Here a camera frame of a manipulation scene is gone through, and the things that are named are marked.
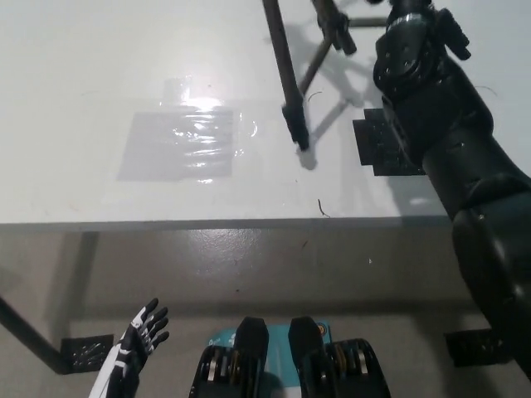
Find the gray floor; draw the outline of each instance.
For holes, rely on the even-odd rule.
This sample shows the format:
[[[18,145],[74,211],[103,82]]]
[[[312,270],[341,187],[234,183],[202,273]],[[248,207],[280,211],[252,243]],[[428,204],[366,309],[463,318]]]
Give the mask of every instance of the gray floor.
[[[153,296],[170,340],[137,397],[184,397],[207,337],[247,314],[310,314],[364,337],[394,397],[520,397],[514,364],[456,370],[443,333],[481,328],[446,228],[0,235],[0,294],[55,344],[124,331]],[[95,374],[55,376],[0,328],[0,396],[88,396]]]

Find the metal stand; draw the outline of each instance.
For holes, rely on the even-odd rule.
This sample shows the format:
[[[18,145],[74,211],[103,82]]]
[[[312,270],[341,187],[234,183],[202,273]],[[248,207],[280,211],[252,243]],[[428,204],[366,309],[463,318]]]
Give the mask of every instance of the metal stand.
[[[387,18],[348,19],[347,15],[338,10],[334,0],[312,0],[317,12],[317,23],[323,31],[324,39],[304,78],[297,85],[279,0],[262,0],[262,2],[284,91],[285,105],[282,107],[282,113],[293,142],[299,145],[300,150],[306,151],[309,148],[309,133],[304,117],[304,96],[323,65],[330,47],[334,46],[337,51],[343,51],[346,56],[351,56],[357,48],[348,30],[356,27],[385,27]]]
[[[112,334],[64,338],[58,351],[3,298],[0,298],[0,324],[60,375],[98,371],[113,346]]]

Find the robot finger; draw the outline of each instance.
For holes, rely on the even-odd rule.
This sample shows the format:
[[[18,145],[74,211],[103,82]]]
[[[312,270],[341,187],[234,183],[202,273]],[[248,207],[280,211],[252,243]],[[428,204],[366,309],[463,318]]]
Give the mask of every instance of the robot finger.
[[[146,319],[148,319],[149,314],[153,312],[157,308],[157,306],[158,298],[154,298],[149,302],[148,305],[142,308],[139,313],[137,313],[136,317],[134,317],[133,321],[131,321],[131,325],[135,329],[140,329],[146,322]]]
[[[169,332],[163,332],[160,333],[158,336],[155,336],[155,338],[151,341],[151,346],[149,347],[149,353],[153,353],[155,351],[155,348],[161,343],[168,340]]]
[[[149,331],[149,339],[153,340],[157,333],[163,330],[168,325],[168,319],[163,318],[161,321],[155,323],[155,326]]]
[[[168,315],[168,308],[164,307],[160,311],[158,311],[156,314],[149,317],[148,321],[146,322],[145,330],[150,331],[155,323],[162,320],[163,318],[166,318],[166,315]]]

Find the white table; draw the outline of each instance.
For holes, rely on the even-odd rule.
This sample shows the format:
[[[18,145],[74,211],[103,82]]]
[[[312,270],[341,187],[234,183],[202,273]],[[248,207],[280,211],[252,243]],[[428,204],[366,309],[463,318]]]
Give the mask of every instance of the white table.
[[[387,5],[343,4],[351,17],[388,14]],[[473,57],[464,67],[476,85],[492,89],[479,90],[494,113],[496,137],[530,173],[524,33],[531,5],[437,5],[449,7],[471,39]],[[300,75],[322,36],[309,0],[281,7]],[[380,106],[372,69],[382,30],[353,31],[358,53],[347,59],[333,51],[310,87],[310,95],[320,91],[308,103],[310,131],[339,114],[342,99],[356,106],[320,129],[317,166],[309,170],[280,112],[280,78],[259,0],[6,1],[0,18],[4,230],[289,226],[318,219],[371,225],[445,214],[426,177],[375,177],[360,166],[352,120]],[[189,115],[184,105],[216,104],[220,133],[210,132],[221,142],[214,145],[221,157],[198,157],[186,135],[168,134],[168,126],[188,133],[179,131]],[[156,127],[157,116],[136,125],[145,113],[162,115],[165,127]],[[175,152],[176,145],[182,149]]]

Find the robotic arm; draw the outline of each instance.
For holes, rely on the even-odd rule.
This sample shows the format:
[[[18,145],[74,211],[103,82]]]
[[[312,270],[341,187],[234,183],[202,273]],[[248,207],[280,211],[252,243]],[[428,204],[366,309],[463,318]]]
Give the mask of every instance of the robotic arm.
[[[376,44],[374,82],[409,159],[450,219],[460,272],[493,330],[531,376],[531,186],[493,137],[494,121],[465,72],[452,14],[431,0],[392,0]]]
[[[156,314],[154,298],[131,321],[118,343],[105,359],[89,398],[132,398],[139,387],[139,374],[157,346],[169,333],[159,333],[168,324],[168,309]]]

